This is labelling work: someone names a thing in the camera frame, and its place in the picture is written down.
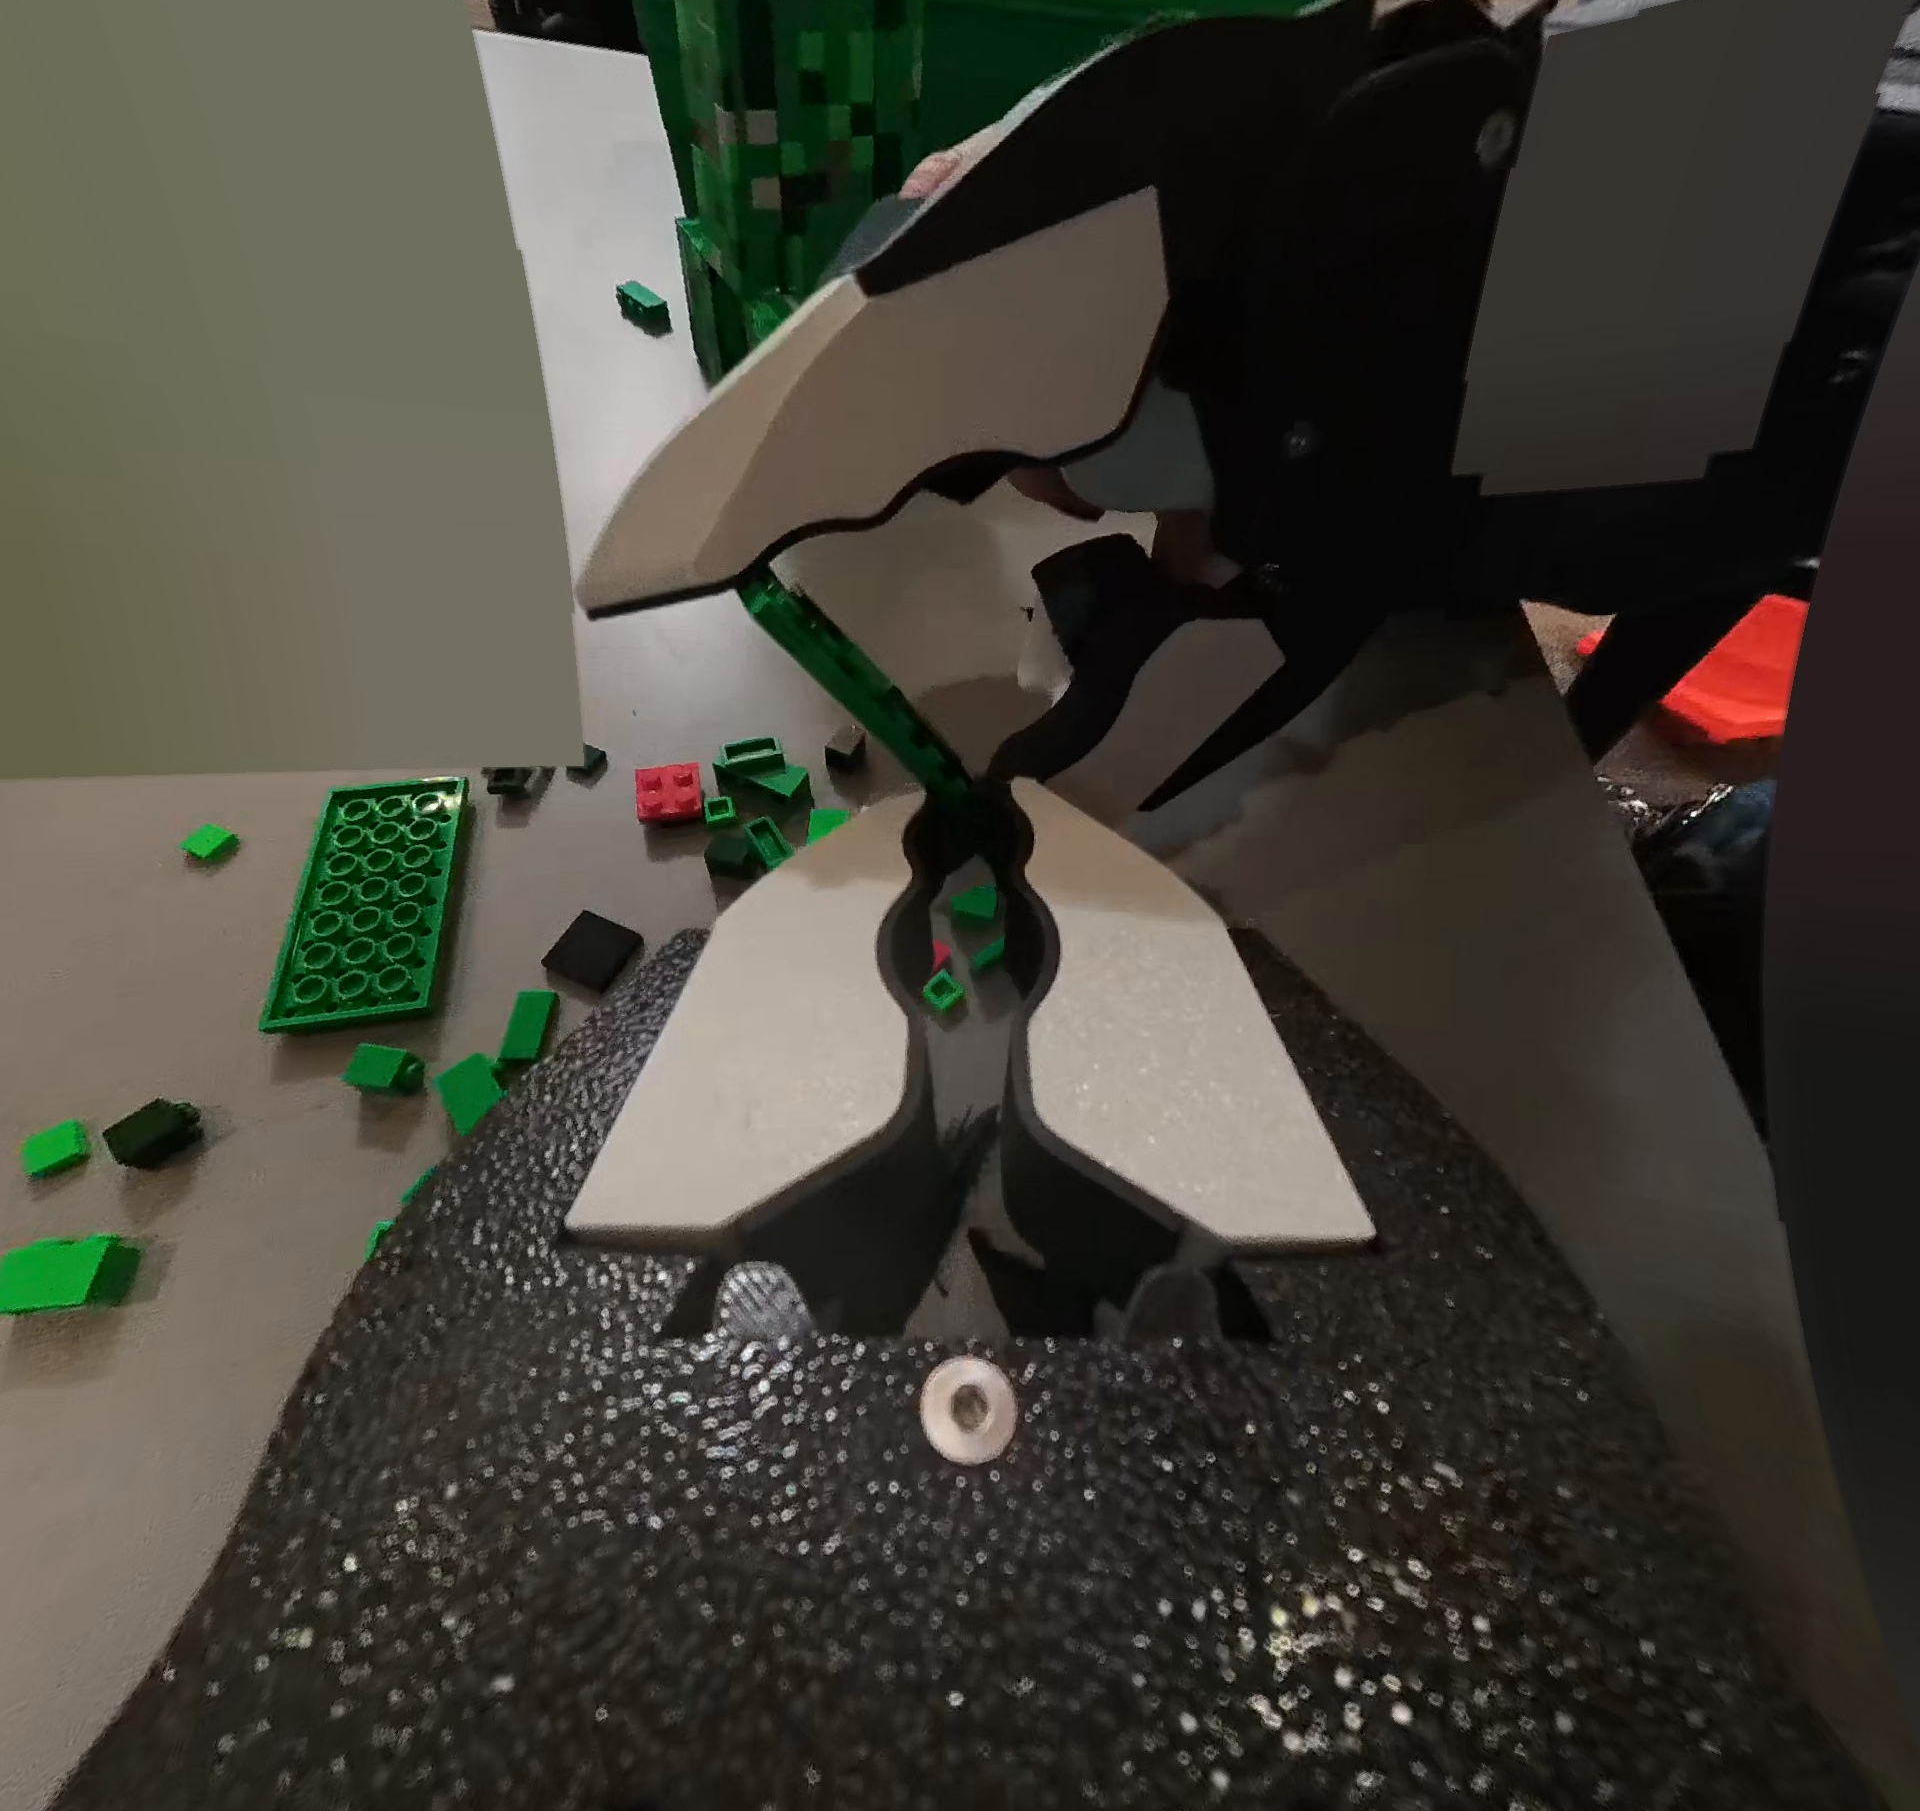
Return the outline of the person's right hand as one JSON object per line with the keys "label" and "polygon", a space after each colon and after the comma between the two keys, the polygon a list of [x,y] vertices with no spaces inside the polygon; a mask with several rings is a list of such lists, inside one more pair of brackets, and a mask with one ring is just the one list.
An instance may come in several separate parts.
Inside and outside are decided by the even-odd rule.
{"label": "person's right hand", "polygon": [[[1100,505],[1083,499],[1057,467],[1017,467],[1009,482],[1057,515],[1091,523],[1105,515]],[[1153,512],[1150,562],[1174,582],[1218,589],[1228,587],[1241,564],[1232,562],[1212,539],[1210,509]]]}

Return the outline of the red plastic object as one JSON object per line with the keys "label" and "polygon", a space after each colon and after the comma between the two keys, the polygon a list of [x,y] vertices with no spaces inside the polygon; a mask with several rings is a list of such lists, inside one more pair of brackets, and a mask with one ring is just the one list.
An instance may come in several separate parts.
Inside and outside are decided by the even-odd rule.
{"label": "red plastic object", "polygon": [[1800,595],[1734,595],[1612,617],[1578,643],[1565,707],[1592,760],[1651,722],[1692,743],[1775,741],[1786,729]]}

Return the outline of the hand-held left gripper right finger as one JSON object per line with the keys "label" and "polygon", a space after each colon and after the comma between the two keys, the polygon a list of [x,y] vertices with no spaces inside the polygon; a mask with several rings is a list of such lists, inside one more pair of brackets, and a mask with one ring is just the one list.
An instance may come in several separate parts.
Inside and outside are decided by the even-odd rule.
{"label": "hand-held left gripper right finger", "polygon": [[1223,913],[1147,848],[1015,785],[1042,908],[1022,1081],[1042,1139],[1224,1253],[1375,1242],[1375,1219]]}

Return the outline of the grey desk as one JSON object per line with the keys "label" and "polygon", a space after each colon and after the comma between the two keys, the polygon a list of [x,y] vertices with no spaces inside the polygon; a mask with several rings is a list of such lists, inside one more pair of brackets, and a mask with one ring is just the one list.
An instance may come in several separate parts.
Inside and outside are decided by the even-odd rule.
{"label": "grey desk", "polygon": [[[679,189],[641,58],[473,36],[527,259],[554,417],[563,532],[591,532],[704,381],[684,345]],[[614,311],[639,279],[676,301],[652,341]],[[972,754],[1020,695],[1027,566],[1044,520],[1009,489],[916,499],[894,528],[782,570],[860,634]],[[516,993],[576,912],[661,940],[714,919],[704,834],[652,834],[632,770],[708,761],[771,730],[824,780],[841,722],[745,617],[704,598],[585,623],[585,736],[611,765],[553,776],[519,812],[477,770],[441,1016],[388,1043],[429,1062],[494,1050]],[[376,1104],[353,1034],[258,1032],[294,881],[332,785],[382,772],[4,785],[4,1250],[127,1235],[129,1298],[4,1318],[4,1809],[42,1809],[204,1581],[302,1363],[366,1236],[449,1133],[430,1092]],[[223,824],[218,866],[179,841]],[[151,1096],[204,1110],[204,1151],[151,1176],[100,1127]],[[26,1136],[76,1118],[85,1170],[26,1177]]]}

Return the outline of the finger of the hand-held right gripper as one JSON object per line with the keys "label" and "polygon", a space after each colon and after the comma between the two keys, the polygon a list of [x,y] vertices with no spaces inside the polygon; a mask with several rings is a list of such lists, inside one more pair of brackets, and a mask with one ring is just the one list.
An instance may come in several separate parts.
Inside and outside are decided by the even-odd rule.
{"label": "finger of the hand-held right gripper", "polygon": [[1136,537],[1091,537],[1033,570],[1020,685],[1044,711],[988,760],[1083,812],[1138,812],[1285,664],[1251,574],[1174,578]]}
{"label": "finger of the hand-held right gripper", "polygon": [[576,576],[579,611],[714,595],[797,537],[887,520],[967,457],[1108,440],[1167,301],[1150,187],[907,288],[828,283],[641,461]]}

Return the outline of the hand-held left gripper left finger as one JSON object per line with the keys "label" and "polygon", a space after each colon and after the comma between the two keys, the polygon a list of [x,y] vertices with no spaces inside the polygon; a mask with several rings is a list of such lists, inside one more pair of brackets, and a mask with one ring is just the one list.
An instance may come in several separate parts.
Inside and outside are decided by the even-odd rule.
{"label": "hand-held left gripper left finger", "polygon": [[575,1240],[719,1246],[899,1115],[916,1027],[881,931],[921,806],[873,804],[724,908],[563,1215]]}

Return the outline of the large green studded plate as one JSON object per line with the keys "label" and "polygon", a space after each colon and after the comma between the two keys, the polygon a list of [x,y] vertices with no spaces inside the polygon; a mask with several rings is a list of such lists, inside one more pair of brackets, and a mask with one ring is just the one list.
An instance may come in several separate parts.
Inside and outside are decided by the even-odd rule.
{"label": "large green studded plate", "polygon": [[343,785],[323,797],[258,1032],[408,1024],[441,1000],[461,900],[469,779]]}

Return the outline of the black square tile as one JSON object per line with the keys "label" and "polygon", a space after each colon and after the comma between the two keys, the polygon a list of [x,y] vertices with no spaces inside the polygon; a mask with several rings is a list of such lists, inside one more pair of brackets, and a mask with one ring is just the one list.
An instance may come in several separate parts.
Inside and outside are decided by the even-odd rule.
{"label": "black square tile", "polygon": [[576,986],[579,993],[606,993],[646,950],[646,935],[598,912],[576,912],[560,935],[547,950],[543,972]]}

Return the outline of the long green brick plate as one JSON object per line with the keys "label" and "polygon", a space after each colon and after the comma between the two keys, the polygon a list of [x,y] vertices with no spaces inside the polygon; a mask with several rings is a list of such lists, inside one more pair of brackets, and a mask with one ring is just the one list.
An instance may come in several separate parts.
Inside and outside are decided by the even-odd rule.
{"label": "long green brick plate", "polygon": [[758,629],[919,780],[938,820],[935,837],[948,854],[946,867],[977,854],[1004,881],[1015,870],[1010,853],[1020,845],[1009,791],[977,779],[909,695],[770,564],[758,564],[735,595]]}

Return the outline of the green pixel brick model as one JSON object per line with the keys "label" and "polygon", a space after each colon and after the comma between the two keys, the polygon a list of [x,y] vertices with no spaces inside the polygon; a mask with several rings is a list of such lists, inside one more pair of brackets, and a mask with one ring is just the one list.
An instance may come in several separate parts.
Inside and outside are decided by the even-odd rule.
{"label": "green pixel brick model", "polygon": [[682,192],[684,324],[719,381],[921,158],[923,0],[632,0]]}

